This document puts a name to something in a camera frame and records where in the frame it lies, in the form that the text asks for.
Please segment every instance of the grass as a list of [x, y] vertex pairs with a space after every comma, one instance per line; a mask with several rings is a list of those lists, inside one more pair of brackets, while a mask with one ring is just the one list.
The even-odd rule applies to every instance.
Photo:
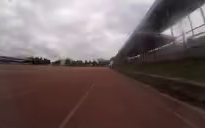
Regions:
[[205, 59], [187, 59], [144, 63], [140, 65], [129, 64], [122, 66], [122, 68], [143, 73], [205, 82]]

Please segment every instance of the red track surface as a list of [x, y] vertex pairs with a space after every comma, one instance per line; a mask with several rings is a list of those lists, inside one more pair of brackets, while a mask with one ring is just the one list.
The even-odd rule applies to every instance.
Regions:
[[205, 128], [205, 118], [108, 68], [0, 65], [0, 128]]

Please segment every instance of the treeline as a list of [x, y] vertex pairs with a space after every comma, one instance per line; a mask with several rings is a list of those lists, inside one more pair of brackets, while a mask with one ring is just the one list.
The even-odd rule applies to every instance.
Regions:
[[25, 60], [25, 63], [34, 65], [48, 65], [51, 64], [51, 61], [43, 57], [29, 57], [27, 60]]
[[56, 60], [52, 64], [54, 65], [64, 65], [64, 66], [107, 66], [110, 61], [105, 59], [97, 59], [93, 61], [82, 61], [82, 60], [73, 60], [73, 59], [64, 59], [64, 60]]

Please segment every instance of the cloud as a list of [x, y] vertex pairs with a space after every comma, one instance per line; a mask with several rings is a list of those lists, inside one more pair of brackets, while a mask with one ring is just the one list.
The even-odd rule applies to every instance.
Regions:
[[0, 0], [0, 55], [110, 58], [154, 0]]

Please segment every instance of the white lane line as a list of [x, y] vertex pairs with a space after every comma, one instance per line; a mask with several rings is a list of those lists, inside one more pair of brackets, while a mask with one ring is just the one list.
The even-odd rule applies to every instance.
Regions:
[[59, 125], [59, 128], [65, 128], [65, 126], [68, 124], [69, 120], [72, 118], [72, 116], [76, 113], [76, 111], [79, 109], [79, 107], [82, 105], [82, 103], [86, 100], [87, 96], [89, 95], [90, 91], [94, 88], [94, 85], [90, 87], [90, 89], [86, 92], [86, 94], [77, 102], [75, 107], [69, 112], [69, 114], [66, 116], [66, 118], [62, 121], [62, 123]]
[[188, 124], [188, 125], [191, 126], [192, 128], [198, 128], [195, 124], [193, 124], [192, 122], [190, 122], [190, 121], [187, 120], [186, 118], [182, 117], [180, 114], [174, 112], [174, 115], [176, 115], [179, 119], [181, 119], [183, 122], [185, 122], [186, 124]]

